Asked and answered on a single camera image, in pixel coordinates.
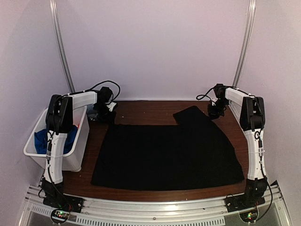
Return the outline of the black garment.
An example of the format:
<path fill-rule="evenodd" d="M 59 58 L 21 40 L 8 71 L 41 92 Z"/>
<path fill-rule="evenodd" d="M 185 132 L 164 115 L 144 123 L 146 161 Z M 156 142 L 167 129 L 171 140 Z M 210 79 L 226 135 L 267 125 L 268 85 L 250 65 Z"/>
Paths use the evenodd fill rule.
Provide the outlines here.
<path fill-rule="evenodd" d="M 91 184 L 173 191 L 244 180 L 232 143 L 198 107 L 191 106 L 173 117 L 175 125 L 110 125 Z"/>

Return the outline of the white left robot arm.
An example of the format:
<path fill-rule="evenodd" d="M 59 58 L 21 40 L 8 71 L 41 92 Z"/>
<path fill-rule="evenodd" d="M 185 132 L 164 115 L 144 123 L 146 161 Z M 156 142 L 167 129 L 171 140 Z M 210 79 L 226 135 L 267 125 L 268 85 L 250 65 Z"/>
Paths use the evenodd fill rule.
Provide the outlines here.
<path fill-rule="evenodd" d="M 53 186 L 63 182 L 63 149 L 73 127 L 73 111 L 88 106 L 93 107 L 88 112 L 88 118 L 102 123 L 113 123 L 117 103 L 114 102 L 114 95 L 109 87 L 51 97 L 46 114 L 48 146 L 44 176 L 46 182 Z"/>

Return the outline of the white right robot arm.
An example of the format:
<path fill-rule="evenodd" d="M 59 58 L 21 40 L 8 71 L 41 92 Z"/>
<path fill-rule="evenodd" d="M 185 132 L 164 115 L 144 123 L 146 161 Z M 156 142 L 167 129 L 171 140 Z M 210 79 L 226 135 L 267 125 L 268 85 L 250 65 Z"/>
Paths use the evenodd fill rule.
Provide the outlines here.
<path fill-rule="evenodd" d="M 247 179 L 265 178 L 263 147 L 265 107 L 263 98 L 219 83 L 210 88 L 210 91 L 215 94 L 215 98 L 209 101 L 207 108 L 211 120 L 224 116 L 227 106 L 233 104 L 233 114 L 247 140 L 249 159 Z"/>

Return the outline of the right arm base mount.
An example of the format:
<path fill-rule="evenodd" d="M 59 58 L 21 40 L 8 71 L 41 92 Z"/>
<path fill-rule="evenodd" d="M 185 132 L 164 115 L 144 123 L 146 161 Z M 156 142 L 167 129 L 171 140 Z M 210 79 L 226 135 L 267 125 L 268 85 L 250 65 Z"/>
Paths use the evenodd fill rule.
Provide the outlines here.
<path fill-rule="evenodd" d="M 246 180 L 243 194 L 229 194 L 224 199 L 228 212 L 239 211 L 240 219 L 244 223 L 255 223 L 259 219 L 258 206 L 265 203 L 264 193 L 267 189 L 265 179 Z"/>

